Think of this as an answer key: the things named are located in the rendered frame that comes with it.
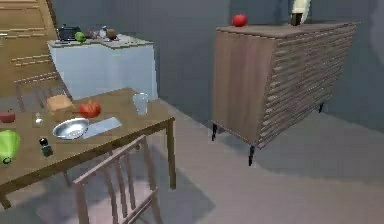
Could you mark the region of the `clear drinking glass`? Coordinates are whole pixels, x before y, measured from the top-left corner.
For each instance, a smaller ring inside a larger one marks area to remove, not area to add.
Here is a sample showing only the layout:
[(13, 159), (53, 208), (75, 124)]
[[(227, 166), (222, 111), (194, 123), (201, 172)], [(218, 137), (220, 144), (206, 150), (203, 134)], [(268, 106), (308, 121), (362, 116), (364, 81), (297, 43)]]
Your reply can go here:
[(147, 113), (148, 95), (146, 93), (136, 93), (132, 97), (133, 103), (136, 107), (136, 111), (139, 115)]

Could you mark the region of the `brown wooden dining table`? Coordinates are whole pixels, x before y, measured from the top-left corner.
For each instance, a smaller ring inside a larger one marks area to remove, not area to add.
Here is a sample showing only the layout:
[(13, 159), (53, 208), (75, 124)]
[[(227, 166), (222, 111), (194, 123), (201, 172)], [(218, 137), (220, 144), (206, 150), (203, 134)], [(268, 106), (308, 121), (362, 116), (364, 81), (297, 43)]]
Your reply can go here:
[[(39, 111), (44, 120), (41, 126), (35, 124), (37, 112), (18, 113), (14, 122), (0, 123), (0, 130), (13, 130), (21, 137), (19, 150), (12, 162), (8, 165), (0, 162), (0, 204), (3, 208), (11, 207), (6, 198), (9, 193), (124, 146), (141, 135), (151, 135), (161, 130), (167, 134), (169, 186), (174, 189), (175, 118), (158, 100), (148, 104), (145, 115), (139, 115), (132, 100), (134, 94), (134, 90), (125, 88), (93, 96), (91, 99), (101, 105), (101, 114), (94, 120), (98, 122), (115, 117), (121, 126), (88, 139), (64, 141), (54, 137), (52, 130), (57, 122), (46, 110)], [(46, 138), (52, 147), (53, 154), (49, 157), (42, 153), (41, 138)]]

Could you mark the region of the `brown slatted wooden sideboard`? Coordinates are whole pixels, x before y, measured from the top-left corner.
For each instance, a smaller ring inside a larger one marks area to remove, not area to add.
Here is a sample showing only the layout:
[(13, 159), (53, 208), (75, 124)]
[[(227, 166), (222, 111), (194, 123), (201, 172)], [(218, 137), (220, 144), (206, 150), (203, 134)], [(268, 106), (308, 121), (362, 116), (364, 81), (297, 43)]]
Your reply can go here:
[(356, 22), (250, 25), (216, 29), (212, 132), (255, 150), (332, 96)]

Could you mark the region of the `brown wooden chair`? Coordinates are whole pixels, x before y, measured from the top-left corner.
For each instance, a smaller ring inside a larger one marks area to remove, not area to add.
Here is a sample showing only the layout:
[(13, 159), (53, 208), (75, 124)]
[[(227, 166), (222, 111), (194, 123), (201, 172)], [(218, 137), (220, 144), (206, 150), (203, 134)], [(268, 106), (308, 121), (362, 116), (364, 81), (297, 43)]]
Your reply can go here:
[(23, 99), (23, 89), (32, 93), (41, 108), (45, 107), (45, 100), (53, 96), (53, 87), (59, 86), (63, 93), (71, 99), (72, 96), (58, 72), (49, 72), (29, 78), (23, 78), (14, 82), (16, 99), (21, 112), (26, 111)]
[(71, 224), (135, 224), (150, 209), (163, 224), (146, 136), (121, 147), (73, 182), (77, 219)]

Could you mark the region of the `white kitchen counter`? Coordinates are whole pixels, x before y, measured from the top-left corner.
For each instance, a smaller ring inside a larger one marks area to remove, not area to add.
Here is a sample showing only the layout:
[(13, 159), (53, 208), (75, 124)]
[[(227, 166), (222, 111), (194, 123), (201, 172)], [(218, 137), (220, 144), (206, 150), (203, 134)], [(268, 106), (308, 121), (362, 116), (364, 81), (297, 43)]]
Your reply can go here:
[(154, 44), (119, 34), (116, 41), (47, 42), (56, 70), (74, 99), (123, 88), (158, 98)]

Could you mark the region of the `red tomato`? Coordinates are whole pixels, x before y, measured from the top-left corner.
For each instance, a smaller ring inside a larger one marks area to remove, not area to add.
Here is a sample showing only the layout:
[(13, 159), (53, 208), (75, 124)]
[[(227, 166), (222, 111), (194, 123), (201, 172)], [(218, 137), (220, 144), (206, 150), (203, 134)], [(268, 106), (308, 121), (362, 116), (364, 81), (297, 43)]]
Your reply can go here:
[(101, 106), (97, 102), (88, 101), (79, 105), (78, 112), (84, 118), (95, 118), (100, 114)]

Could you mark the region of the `silver metal bowl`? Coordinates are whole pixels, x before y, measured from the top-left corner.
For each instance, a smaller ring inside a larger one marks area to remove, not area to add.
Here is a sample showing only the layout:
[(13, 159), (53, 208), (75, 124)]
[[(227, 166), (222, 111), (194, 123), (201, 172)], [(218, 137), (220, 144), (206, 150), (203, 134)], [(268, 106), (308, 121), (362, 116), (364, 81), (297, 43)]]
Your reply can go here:
[(73, 118), (56, 125), (52, 134), (62, 140), (74, 140), (81, 137), (89, 127), (89, 120)]

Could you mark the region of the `brown bread loaf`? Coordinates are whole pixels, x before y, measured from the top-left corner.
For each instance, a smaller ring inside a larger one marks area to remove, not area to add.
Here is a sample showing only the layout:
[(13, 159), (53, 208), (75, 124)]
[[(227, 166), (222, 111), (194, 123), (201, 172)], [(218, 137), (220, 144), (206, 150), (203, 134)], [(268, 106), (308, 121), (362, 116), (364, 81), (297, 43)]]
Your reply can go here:
[(75, 106), (66, 95), (55, 95), (47, 99), (47, 108), (52, 116), (60, 117), (71, 114)]

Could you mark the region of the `dark pepper shaker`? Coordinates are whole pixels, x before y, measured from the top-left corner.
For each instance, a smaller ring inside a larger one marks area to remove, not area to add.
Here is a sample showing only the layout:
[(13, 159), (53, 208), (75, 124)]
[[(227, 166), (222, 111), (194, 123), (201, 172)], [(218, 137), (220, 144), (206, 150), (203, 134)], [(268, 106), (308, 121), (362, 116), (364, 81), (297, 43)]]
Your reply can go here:
[(42, 153), (45, 157), (49, 157), (53, 154), (52, 147), (49, 145), (48, 140), (46, 138), (41, 138), (39, 143), (42, 147)]

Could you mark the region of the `wooden room door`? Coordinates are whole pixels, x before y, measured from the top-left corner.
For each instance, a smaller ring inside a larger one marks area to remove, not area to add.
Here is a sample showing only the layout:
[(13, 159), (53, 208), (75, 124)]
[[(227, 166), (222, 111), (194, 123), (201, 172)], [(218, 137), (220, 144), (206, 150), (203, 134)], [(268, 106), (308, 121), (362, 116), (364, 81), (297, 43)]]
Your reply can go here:
[(0, 0), (0, 97), (15, 94), (16, 80), (56, 70), (53, 15), (51, 0)]

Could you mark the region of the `dark red apple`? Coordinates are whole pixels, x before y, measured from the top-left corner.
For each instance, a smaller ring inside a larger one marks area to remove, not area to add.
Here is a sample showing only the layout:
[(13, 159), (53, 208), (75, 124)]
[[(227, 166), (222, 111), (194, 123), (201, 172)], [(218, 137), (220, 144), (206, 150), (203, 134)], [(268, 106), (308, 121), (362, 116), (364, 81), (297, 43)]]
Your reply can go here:
[(16, 119), (15, 112), (10, 109), (7, 112), (0, 112), (0, 122), (2, 123), (12, 123)]

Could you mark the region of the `green lettuce head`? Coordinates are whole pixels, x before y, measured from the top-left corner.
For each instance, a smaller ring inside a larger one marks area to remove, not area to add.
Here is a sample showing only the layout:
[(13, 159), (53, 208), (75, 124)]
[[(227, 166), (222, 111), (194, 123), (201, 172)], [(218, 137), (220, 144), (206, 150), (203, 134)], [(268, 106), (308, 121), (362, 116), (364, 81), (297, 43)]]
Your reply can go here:
[(20, 146), (20, 136), (12, 130), (0, 131), (0, 162), (9, 164)]

